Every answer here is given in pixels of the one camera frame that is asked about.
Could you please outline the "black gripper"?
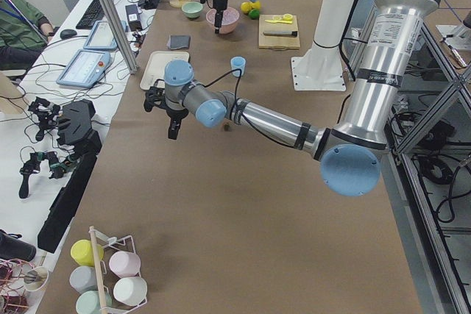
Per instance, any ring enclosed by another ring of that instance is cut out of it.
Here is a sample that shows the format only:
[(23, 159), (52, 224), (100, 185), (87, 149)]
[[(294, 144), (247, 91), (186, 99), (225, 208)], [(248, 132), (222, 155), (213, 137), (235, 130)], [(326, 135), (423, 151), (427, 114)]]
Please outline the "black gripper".
[(219, 33), (224, 19), (224, 11), (227, 9), (227, 0), (213, 0), (213, 8), (216, 10), (214, 18), (214, 32)]
[(189, 114), (186, 108), (176, 107), (174, 104), (165, 103), (165, 111), (170, 118), (168, 128), (168, 139), (176, 140), (178, 138), (181, 123)]

